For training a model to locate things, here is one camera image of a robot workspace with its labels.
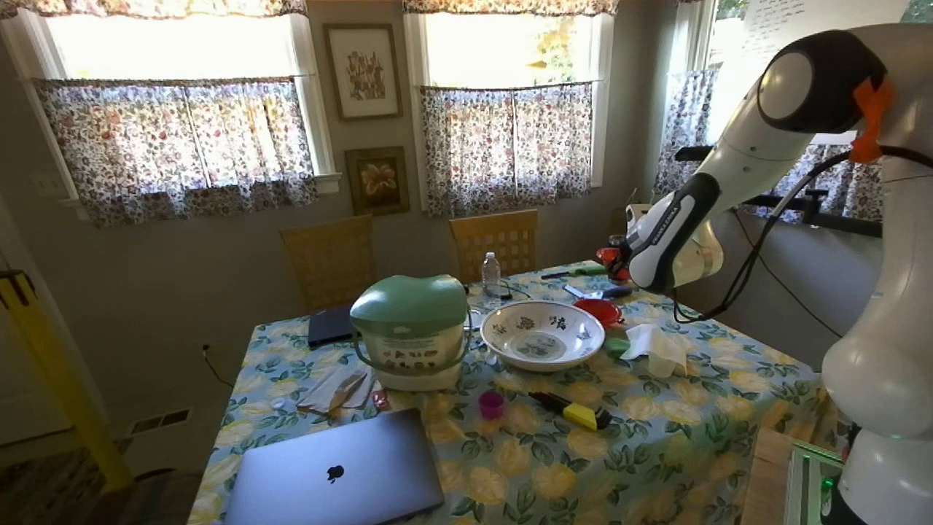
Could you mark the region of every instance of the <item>framed picture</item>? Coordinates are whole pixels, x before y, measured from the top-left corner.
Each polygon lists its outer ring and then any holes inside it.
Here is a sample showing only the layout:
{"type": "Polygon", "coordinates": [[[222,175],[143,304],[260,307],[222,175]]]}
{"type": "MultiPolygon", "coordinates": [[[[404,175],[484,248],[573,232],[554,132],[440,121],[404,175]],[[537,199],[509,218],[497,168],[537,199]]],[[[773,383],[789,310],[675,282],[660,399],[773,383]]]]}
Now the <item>framed picture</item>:
{"type": "Polygon", "coordinates": [[[404,212],[404,148],[347,148],[353,212],[404,212]]]}
{"type": "Polygon", "coordinates": [[[378,119],[398,110],[395,53],[386,22],[322,27],[340,119],[378,119]]]}

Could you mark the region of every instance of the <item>bottle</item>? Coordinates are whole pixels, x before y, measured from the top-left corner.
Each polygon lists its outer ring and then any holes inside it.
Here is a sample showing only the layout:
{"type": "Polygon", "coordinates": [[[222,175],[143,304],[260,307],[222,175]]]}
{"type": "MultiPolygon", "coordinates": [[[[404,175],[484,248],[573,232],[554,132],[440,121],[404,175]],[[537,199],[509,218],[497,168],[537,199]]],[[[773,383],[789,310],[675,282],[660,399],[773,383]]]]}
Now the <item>bottle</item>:
{"type": "Polygon", "coordinates": [[[477,276],[481,276],[484,294],[490,294],[490,298],[500,294],[500,266],[497,266],[496,250],[486,250],[486,257],[477,267],[477,276]]]}

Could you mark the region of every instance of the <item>table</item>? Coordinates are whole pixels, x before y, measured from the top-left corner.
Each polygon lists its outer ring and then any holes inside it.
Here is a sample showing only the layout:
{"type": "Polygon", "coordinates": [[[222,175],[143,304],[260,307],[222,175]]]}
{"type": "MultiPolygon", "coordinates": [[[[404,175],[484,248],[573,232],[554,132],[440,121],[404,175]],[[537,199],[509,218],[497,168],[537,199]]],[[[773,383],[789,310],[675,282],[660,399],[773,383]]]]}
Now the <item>table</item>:
{"type": "MultiPolygon", "coordinates": [[[[566,282],[608,285],[602,273],[541,280],[548,272],[557,267],[509,276],[512,301],[572,304],[566,282]]],[[[468,307],[481,317],[496,304],[471,289],[468,307]]],[[[598,353],[572,369],[520,372],[490,358],[474,336],[458,391],[386,391],[389,407],[418,407],[445,490],[445,504],[413,521],[735,521],[755,432],[814,436],[824,391],[808,365],[717,320],[675,324],[660,294],[634,292],[618,307],[627,324],[660,324],[688,339],[688,365],[652,378],[643,358],[598,353]],[[506,393],[496,423],[474,407],[490,384],[506,393]],[[602,406],[618,423],[586,432],[523,391],[602,406]]],[[[244,450],[327,429],[322,418],[278,407],[278,399],[353,362],[348,345],[308,349],[306,317],[252,326],[188,521],[222,521],[244,450]]],[[[373,406],[348,407],[337,423],[373,413],[373,406]]]]}

